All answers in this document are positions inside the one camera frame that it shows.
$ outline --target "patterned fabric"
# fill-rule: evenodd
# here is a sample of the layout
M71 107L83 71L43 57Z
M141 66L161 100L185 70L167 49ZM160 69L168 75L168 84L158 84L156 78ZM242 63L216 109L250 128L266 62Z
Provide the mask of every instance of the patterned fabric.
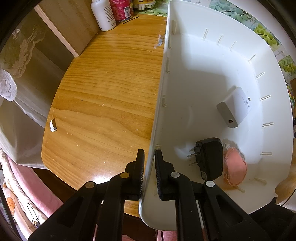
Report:
M32 168L17 165L9 157L7 159L24 193L49 218L63 202L49 190Z
M67 53L64 49L32 10L0 51L0 147L17 164L46 169L41 160L42 138L65 74L60 68Z
M19 183L15 178L14 173L11 170L9 161L6 158L6 154L2 149L0 149L0 163L2 165L3 174L5 177L4 188L9 189L11 193L15 195L13 196L9 194L7 196L7 198L10 197L9 199L7 199L7 202L10 206L10 211L12 215L15 214L15 207L18 207L18 201L19 206L25 213L25 216L28 218L28 220L33 224L35 228L38 228L42 223L44 223L47 217L35 206L34 203L32 203L32 201L28 198L28 196L20 187Z
M13 218L20 227L20 230L24 237L28 239L31 233L33 233L36 230L36 227L27 218L25 212L21 208L18 198L7 187L5 182L3 184L3 192Z

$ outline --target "label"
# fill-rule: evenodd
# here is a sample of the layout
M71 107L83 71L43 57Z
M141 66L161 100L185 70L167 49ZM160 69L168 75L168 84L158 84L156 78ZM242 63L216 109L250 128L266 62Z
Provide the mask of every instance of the label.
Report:
M207 174L205 172L203 172L203 171L201 171L201 173L202 173L202 179L206 181L207 180Z
M131 16L131 11L129 10L129 6L124 7L123 10L126 18L129 18Z
M117 22L126 20L133 16L132 0L110 0L114 18Z
M108 6L104 7L104 11L106 13L108 22L114 21L114 16L113 16L111 6L108 5Z
M250 105L249 105L248 101L245 100L243 97L242 97L242 100L243 100L243 102L244 102L246 108L249 109L249 108L250 108Z
M273 53L274 53L274 56L276 57L277 61L280 61L284 57L288 56L288 52L285 50L283 45L276 47L276 50L274 50Z

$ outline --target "pink object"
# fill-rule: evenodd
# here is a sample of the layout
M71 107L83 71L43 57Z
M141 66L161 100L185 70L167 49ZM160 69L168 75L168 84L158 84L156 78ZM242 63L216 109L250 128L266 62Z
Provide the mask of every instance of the pink object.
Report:
M228 180L231 186L237 186L242 183L246 174L247 164L245 160L236 148L229 148L225 155L223 177Z
M129 236L122 235L122 241L135 241L135 240L131 239Z
M50 217L62 204L30 167L16 164L7 156L19 186L46 217Z
M110 0L110 5L116 22L128 20L134 15L132 0Z
M161 241L161 231L157 232L157 241ZM163 241L177 241L176 231L163 231Z

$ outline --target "white cloth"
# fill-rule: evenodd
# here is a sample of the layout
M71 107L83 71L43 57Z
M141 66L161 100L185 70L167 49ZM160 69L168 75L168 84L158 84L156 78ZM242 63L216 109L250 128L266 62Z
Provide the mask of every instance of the white cloth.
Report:
M29 167L46 168L41 159L44 128L64 76L53 62L62 62L51 53L62 45L53 35L31 11L0 52L0 147L15 163Z

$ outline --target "grape poster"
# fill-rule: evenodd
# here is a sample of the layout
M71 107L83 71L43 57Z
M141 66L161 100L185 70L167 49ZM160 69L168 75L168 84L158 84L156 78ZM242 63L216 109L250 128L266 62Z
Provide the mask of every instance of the grape poster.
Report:
M156 0L153 9L147 9L140 14L152 14L167 17L168 3L170 0ZM260 21L253 17L248 12L240 9L236 5L227 0L188 0L190 2L209 7L220 13L223 13L230 18L239 21L241 24L253 30L258 34L271 48L276 57L279 66L285 78L288 90L291 89L290 81L296 78L296 64L291 56L287 53L281 42L270 32ZM295 108L295 100L291 91L289 91L291 106Z

